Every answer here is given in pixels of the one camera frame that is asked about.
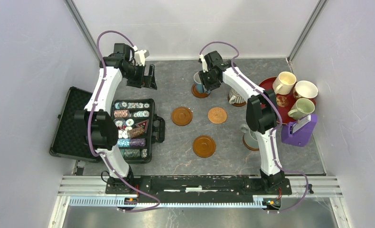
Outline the blue patterned mug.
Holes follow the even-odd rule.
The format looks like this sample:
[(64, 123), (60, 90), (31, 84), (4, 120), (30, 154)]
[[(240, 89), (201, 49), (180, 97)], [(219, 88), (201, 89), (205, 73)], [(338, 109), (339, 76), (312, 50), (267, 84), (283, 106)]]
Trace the blue patterned mug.
[(200, 93), (202, 93), (202, 88), (201, 88), (201, 86), (203, 86), (203, 85), (202, 85), (202, 82), (201, 82), (201, 79), (200, 79), (200, 76), (199, 76), (199, 72), (196, 72), (196, 73), (194, 74), (193, 79), (194, 79), (194, 84), (197, 85), (197, 89), (198, 89), (198, 91), (199, 91)]

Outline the grey ribbed mug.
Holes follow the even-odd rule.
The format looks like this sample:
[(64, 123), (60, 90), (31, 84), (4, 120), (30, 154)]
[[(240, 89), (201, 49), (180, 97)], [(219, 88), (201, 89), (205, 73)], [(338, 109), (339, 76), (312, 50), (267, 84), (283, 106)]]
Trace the grey ribbed mug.
[(229, 93), (228, 93), (228, 97), (231, 97), (231, 96), (240, 96), (239, 95), (239, 93), (236, 91), (236, 90), (234, 90), (233, 88), (231, 88), (230, 89), (230, 91), (229, 91)]

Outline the woven light brown coaster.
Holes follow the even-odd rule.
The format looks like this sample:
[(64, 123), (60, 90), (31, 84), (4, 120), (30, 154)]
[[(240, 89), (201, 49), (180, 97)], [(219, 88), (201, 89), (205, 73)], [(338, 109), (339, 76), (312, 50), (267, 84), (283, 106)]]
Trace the woven light brown coaster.
[(227, 120), (227, 112), (221, 107), (214, 107), (208, 111), (207, 117), (214, 124), (222, 124)]

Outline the cream mug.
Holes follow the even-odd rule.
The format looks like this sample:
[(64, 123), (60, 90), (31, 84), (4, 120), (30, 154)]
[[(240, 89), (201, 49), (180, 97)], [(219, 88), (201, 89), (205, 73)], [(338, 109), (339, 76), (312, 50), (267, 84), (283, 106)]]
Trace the cream mug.
[(288, 71), (279, 73), (272, 84), (275, 94), (288, 95), (297, 82), (296, 76)]

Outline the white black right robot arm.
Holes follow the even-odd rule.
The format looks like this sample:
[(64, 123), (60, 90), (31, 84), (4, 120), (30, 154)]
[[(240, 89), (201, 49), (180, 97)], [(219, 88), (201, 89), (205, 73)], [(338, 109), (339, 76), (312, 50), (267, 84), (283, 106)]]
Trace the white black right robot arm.
[(275, 93), (255, 84), (235, 63), (223, 60), (217, 51), (200, 54), (198, 61), (202, 65), (199, 77), (205, 90), (215, 90), (225, 83), (246, 99), (246, 124), (257, 139), (261, 155), (260, 186), (263, 192), (274, 193), (285, 179), (276, 143), (281, 117)]

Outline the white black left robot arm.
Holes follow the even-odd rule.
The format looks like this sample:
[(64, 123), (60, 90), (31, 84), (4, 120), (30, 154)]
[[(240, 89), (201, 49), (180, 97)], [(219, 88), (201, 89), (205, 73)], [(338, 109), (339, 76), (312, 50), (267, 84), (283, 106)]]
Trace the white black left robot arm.
[(148, 50), (138, 50), (135, 45), (114, 44), (112, 54), (100, 57), (99, 77), (89, 102), (75, 113), (75, 121), (91, 154), (102, 158), (110, 177), (118, 179), (118, 189), (126, 194), (135, 189), (135, 180), (117, 145), (118, 128), (110, 112), (115, 91), (123, 79), (127, 86), (157, 89), (155, 66), (150, 65), (149, 74), (144, 74), (149, 55)]

